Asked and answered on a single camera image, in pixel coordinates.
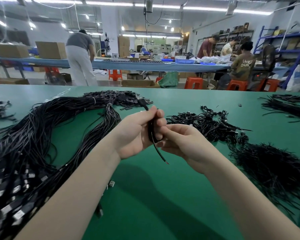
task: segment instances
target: blue basket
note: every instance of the blue basket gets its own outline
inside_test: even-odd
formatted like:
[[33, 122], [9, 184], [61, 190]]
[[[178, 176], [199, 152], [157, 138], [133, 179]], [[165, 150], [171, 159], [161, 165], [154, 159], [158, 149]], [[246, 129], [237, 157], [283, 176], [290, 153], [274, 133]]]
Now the blue basket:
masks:
[[216, 63], [200, 62], [200, 64], [202, 64], [202, 65], [210, 65], [210, 66], [214, 66]]
[[193, 64], [194, 60], [176, 59], [176, 64]]
[[161, 59], [161, 61], [165, 61], [165, 62], [172, 62], [172, 59]]

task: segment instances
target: forearm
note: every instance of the forearm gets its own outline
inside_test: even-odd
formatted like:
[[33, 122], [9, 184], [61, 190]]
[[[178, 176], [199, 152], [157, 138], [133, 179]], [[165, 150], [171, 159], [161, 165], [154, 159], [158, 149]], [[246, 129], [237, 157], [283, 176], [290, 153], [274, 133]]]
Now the forearm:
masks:
[[120, 162], [111, 145], [102, 139], [15, 239], [81, 239]]
[[204, 165], [204, 174], [228, 205], [245, 239], [300, 240], [300, 229], [224, 156]]

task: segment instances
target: maroon shirt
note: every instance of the maroon shirt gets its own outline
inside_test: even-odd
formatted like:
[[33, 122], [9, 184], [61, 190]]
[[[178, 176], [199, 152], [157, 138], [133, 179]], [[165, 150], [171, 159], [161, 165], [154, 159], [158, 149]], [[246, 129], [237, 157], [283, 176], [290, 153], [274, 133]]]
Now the maroon shirt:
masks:
[[202, 58], [204, 56], [204, 50], [207, 51], [208, 56], [210, 56], [211, 54], [211, 50], [212, 50], [212, 43], [209, 42], [209, 40], [205, 40], [202, 42], [202, 45], [200, 46], [197, 58]]

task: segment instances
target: gray shirt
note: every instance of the gray shirt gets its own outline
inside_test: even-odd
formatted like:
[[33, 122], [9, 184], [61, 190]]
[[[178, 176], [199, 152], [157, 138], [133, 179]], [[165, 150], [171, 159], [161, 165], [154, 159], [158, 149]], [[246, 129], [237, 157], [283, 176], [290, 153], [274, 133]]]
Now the gray shirt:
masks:
[[78, 32], [78, 33], [74, 33], [74, 34], [70, 35], [70, 37], [67, 40], [67, 44], [65, 46], [74, 45], [74, 46], [78, 46], [83, 49], [86, 49], [88, 51], [89, 44], [93, 45], [93, 42], [92, 42], [92, 39], [90, 38], [90, 36], [85, 33]]

